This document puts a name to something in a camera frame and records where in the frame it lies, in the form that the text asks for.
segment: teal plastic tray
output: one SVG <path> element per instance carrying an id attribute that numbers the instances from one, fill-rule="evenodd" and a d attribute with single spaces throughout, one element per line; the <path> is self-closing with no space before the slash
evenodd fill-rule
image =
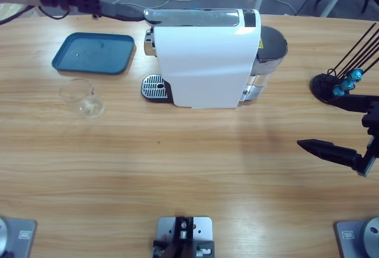
<path id="1" fill-rule="evenodd" d="M 73 33 L 63 42 L 52 66 L 66 72 L 122 73 L 134 48 L 128 35 Z"/>

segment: wood grain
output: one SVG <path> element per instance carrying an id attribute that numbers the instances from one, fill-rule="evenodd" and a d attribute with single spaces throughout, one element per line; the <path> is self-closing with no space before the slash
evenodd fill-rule
<path id="1" fill-rule="evenodd" d="M 365 151 L 363 114 L 314 99 L 310 79 L 334 66 L 370 22 L 262 16 L 289 54 L 263 95 L 236 109 L 153 104 L 142 79 L 143 22 L 68 17 L 0 28 L 0 214 L 32 218 L 32 257 L 150 257 L 161 216 L 213 219 L 217 257 L 338 257 L 333 223 L 379 214 L 379 167 L 368 178 L 306 153 L 318 138 Z M 129 34 L 137 50 L 120 76 L 60 74 L 51 61 L 74 32 Z M 78 118 L 59 86 L 89 79 L 105 113 Z M 356 93 L 379 94 L 372 69 Z"/>

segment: glass cup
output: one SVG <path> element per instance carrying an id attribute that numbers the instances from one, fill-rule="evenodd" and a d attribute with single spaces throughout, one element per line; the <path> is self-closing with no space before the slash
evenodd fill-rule
<path id="1" fill-rule="evenodd" d="M 59 89 L 61 99 L 86 118 L 100 116 L 105 105 L 91 83 L 86 79 L 73 79 Z"/>

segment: drip tray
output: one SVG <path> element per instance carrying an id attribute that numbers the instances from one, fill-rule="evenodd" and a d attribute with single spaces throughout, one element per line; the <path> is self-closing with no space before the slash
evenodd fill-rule
<path id="1" fill-rule="evenodd" d="M 147 76 L 141 86 L 142 95 L 155 102 L 171 102 L 167 96 L 164 80 L 160 74 Z"/>

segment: coffee machine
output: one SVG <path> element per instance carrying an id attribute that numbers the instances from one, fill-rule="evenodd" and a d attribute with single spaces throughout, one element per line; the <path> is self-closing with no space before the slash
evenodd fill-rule
<path id="1" fill-rule="evenodd" d="M 146 9 L 144 51 L 161 74 L 143 80 L 148 100 L 180 107 L 235 108 L 258 98 L 287 54 L 254 9 Z"/>

